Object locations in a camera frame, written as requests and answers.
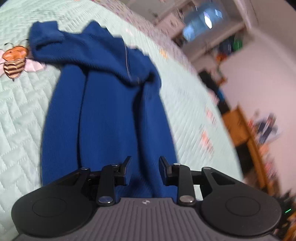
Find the black object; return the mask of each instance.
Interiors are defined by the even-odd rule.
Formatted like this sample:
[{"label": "black object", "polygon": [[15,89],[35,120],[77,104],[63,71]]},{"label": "black object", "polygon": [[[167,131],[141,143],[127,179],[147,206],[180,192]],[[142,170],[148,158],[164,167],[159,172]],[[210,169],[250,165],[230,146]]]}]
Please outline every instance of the black object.
[{"label": "black object", "polygon": [[236,148],[237,155],[239,157],[239,162],[242,167],[243,175],[246,175],[254,167],[253,160],[247,146],[247,143],[242,143]]},{"label": "black object", "polygon": [[[199,72],[198,75],[200,76],[202,82],[206,85],[206,87],[208,89],[212,90],[215,93],[215,95],[219,98],[219,87],[216,85],[216,83],[212,79],[211,75],[205,70]],[[230,108],[229,108],[227,102],[225,100],[221,100],[220,98],[219,98],[219,100],[220,101],[218,103],[218,109],[219,109],[221,115],[230,111]]]},{"label": "black object", "polygon": [[0,7],[6,2],[7,0],[0,0]]},{"label": "black object", "polygon": [[296,10],[296,0],[286,0]]},{"label": "black object", "polygon": [[81,168],[16,201],[11,210],[19,233],[57,237],[73,232],[89,221],[97,206],[115,203],[114,187],[127,185],[128,156],[122,165],[102,171]]},{"label": "black object", "polygon": [[[270,235],[280,220],[281,209],[273,197],[213,168],[191,171],[179,163],[170,165],[165,157],[159,158],[159,171],[164,185],[178,187],[177,205],[171,198],[122,198],[116,204],[114,187],[128,184],[130,160],[102,171],[79,169],[20,198],[12,208],[19,240],[101,241],[113,239],[114,232],[118,232],[117,240],[140,240],[122,221],[135,227],[138,223],[146,240],[163,240],[174,229],[177,240],[196,240],[192,238],[205,232],[204,241],[214,237],[234,241],[235,237]],[[200,185],[202,202],[196,201],[193,185]],[[184,222],[188,234],[183,231]]]},{"label": "black object", "polygon": [[276,200],[279,202],[282,211],[276,236],[279,239],[283,239],[291,225],[291,222],[288,220],[288,218],[295,212],[295,196],[291,196],[291,190],[289,190],[283,196],[276,197]]},{"label": "black object", "polygon": [[219,51],[227,56],[231,55],[233,52],[232,44],[235,40],[234,36],[230,36],[228,39],[224,40],[219,45]]}]

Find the blue cloth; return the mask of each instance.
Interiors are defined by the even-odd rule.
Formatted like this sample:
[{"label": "blue cloth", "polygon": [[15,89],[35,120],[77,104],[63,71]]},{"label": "blue cloth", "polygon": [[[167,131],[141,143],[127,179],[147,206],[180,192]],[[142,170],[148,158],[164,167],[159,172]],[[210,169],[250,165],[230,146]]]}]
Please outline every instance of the blue cloth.
[{"label": "blue cloth", "polygon": [[176,187],[165,187],[158,170],[160,156],[172,164],[176,155],[149,57],[97,22],[80,34],[36,22],[29,43],[36,61],[64,65],[45,121],[43,184],[132,156],[130,184],[116,187],[117,197],[175,198]]}]

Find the bed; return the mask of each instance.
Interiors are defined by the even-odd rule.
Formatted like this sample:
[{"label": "bed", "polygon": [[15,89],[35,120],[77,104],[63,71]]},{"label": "bed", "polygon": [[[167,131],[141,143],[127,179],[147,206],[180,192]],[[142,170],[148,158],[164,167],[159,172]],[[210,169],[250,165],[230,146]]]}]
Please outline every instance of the bed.
[{"label": "bed", "polygon": [[[0,49],[26,45],[35,21],[58,21],[59,28],[80,32],[91,20],[137,46],[159,70],[161,99],[178,161],[192,170],[211,166],[242,180],[231,140],[212,96],[180,49],[153,26],[116,1],[8,0],[0,8]],[[40,145],[49,101],[58,81],[58,66],[22,71],[12,81],[0,76],[0,240],[17,231],[10,211],[21,196],[39,188]],[[197,199],[202,199],[198,186]]]}]

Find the window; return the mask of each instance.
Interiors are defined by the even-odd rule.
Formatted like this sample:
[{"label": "window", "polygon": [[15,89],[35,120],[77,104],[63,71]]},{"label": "window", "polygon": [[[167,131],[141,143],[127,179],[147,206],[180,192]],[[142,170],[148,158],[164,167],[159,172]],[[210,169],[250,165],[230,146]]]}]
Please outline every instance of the window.
[{"label": "window", "polygon": [[201,33],[211,29],[223,19],[222,12],[214,3],[206,3],[189,12],[184,17],[186,27],[183,36],[187,41],[194,40]]}]

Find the bee embroidery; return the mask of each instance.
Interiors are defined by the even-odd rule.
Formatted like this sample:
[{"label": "bee embroidery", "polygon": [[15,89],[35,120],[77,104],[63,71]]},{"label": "bee embroidery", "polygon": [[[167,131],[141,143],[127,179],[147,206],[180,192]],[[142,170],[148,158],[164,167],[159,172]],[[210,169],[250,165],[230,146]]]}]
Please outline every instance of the bee embroidery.
[{"label": "bee embroidery", "polygon": [[5,52],[0,50],[0,56],[0,76],[5,73],[13,81],[23,70],[36,72],[45,68],[45,64],[29,59],[29,50],[23,46],[14,46]]}]

